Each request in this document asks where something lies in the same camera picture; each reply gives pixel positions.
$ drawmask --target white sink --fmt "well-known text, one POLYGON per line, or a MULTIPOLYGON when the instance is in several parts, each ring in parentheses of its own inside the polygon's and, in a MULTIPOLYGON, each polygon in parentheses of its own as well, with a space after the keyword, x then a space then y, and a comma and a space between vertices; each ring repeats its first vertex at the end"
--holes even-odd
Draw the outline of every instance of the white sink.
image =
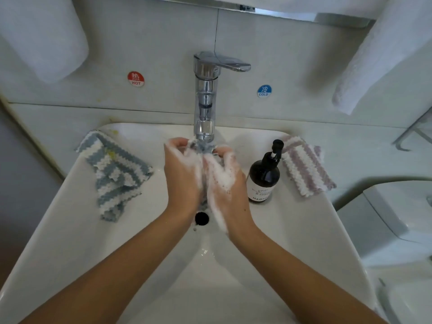
MULTIPOLYGON (((101 130, 148 162, 155 174, 118 223, 99 219, 95 175, 79 157, 0 292, 0 323, 16 324, 147 226, 165 208, 163 143, 193 137, 192 126, 110 124, 101 130)), ((234 148, 247 174, 285 133, 218 127, 215 141, 234 148)), ((332 204, 322 193, 304 199, 285 175, 256 224, 275 242, 373 307, 374 293, 332 204)), ((289 323, 291 314, 213 218, 195 226, 133 298, 119 323, 289 323)))

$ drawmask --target hot label sticker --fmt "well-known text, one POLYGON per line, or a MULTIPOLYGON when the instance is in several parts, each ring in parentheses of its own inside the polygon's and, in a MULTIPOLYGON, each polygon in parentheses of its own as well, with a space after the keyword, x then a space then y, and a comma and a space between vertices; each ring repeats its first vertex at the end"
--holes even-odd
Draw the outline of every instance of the hot label sticker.
POLYGON ((127 79, 136 88, 144 85, 144 77, 139 72, 130 72, 127 74, 127 79))
POLYGON ((256 94, 258 95, 258 97, 261 98, 268 97, 271 94, 271 86, 270 85, 260 86, 256 94))

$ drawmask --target soapy hand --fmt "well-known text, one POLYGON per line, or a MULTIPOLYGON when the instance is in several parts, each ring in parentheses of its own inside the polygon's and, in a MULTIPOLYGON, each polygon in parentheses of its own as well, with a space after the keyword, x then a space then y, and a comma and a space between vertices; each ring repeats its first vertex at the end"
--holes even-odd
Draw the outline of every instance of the soapy hand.
POLYGON ((229 238, 242 239, 256 228, 249 208, 246 177, 230 147, 215 149, 224 159, 222 167, 212 155, 204 155, 207 177, 207 199, 219 227, 229 238))
POLYGON ((194 152, 184 153, 187 141, 184 137, 176 137, 164 146, 167 209, 193 218, 201 200, 202 160, 194 152))

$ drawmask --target drain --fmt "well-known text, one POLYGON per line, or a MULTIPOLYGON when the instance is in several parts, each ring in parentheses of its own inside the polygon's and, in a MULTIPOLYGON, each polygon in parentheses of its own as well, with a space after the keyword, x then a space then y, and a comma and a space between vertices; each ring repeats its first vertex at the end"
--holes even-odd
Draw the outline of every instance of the drain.
POLYGON ((209 216, 205 212, 197 212, 195 215, 195 223, 197 225, 206 225, 209 222, 209 216))

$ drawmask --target bottle label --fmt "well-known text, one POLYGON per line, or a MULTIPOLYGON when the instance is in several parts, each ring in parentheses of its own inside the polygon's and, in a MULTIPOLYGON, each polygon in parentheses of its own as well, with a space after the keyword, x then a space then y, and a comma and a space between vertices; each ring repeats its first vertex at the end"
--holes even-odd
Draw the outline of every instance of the bottle label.
POLYGON ((264 201, 270 196, 270 193, 275 186, 276 185, 273 185, 272 187, 261 187, 255 184, 251 177, 248 176, 246 180, 246 188, 248 190, 247 196, 253 201, 264 201))

